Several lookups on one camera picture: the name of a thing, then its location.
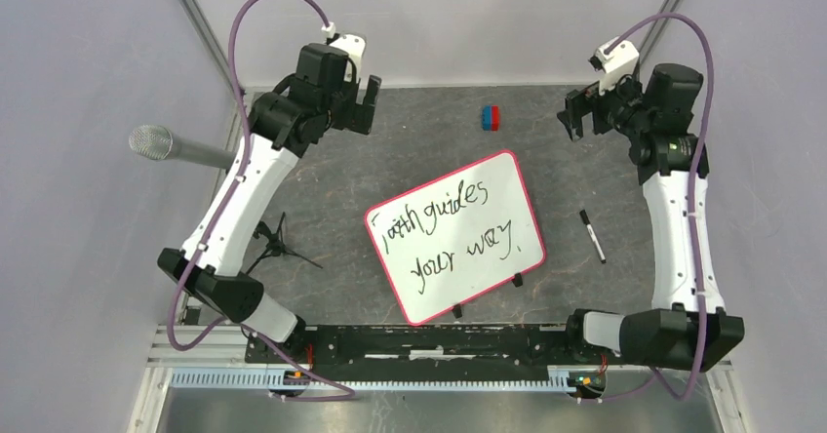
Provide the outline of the white whiteboard marker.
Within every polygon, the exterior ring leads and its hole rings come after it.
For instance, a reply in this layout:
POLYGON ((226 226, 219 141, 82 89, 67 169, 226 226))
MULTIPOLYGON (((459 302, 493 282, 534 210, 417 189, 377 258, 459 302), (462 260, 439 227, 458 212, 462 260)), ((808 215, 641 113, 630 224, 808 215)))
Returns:
POLYGON ((584 226, 586 228, 586 231, 589 235, 589 238, 590 238, 590 240, 591 240, 591 242, 592 242, 592 244, 595 248, 595 251, 596 251, 596 253, 599 257, 600 263, 601 264, 606 264, 607 263, 607 257, 605 255, 603 247, 602 247, 602 245, 601 245, 601 243, 600 243, 600 241, 597 237, 597 234, 596 234, 595 229, 594 229, 594 227, 591 223, 589 215, 587 214, 587 212, 585 210, 580 210, 579 211, 579 216, 580 216, 580 219, 581 219, 582 223, 584 224, 584 226))

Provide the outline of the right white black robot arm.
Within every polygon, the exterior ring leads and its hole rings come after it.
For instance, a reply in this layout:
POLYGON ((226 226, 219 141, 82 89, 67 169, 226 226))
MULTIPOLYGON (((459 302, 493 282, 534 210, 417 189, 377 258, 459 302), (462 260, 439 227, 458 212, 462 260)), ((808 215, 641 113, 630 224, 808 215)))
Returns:
POLYGON ((569 92, 557 114, 573 139, 591 116, 593 131, 630 141, 650 213, 654 249, 652 308, 620 315, 577 309, 567 320, 566 355, 587 363, 606 348, 633 365, 707 372, 744 338, 744 321, 728 314, 712 269, 705 224, 709 174, 705 146, 689 132, 703 75, 661 63, 643 85, 636 74, 610 91, 597 83, 569 92))

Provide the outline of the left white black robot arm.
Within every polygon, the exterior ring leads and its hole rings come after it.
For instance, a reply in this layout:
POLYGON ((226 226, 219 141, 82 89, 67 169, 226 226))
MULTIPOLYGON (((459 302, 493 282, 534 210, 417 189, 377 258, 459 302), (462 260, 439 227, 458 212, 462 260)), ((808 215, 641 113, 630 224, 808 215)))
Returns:
POLYGON ((360 98, 359 82, 367 41, 340 34, 327 43, 301 48, 294 73, 255 99, 251 136, 243 140, 207 214, 180 248, 165 248, 159 268, 221 316, 269 338, 283 362, 298 360, 306 336, 303 321, 268 296, 260 281, 242 269, 265 209, 308 147, 330 129, 370 132, 381 85, 370 76, 360 98))

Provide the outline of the pink framed whiteboard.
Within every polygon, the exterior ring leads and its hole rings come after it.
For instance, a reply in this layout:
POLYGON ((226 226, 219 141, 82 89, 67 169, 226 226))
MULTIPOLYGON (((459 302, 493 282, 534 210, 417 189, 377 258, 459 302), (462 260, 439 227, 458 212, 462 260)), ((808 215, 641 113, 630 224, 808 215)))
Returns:
POLYGON ((509 283, 547 256, 510 150, 372 206, 364 224, 411 326, 509 283))

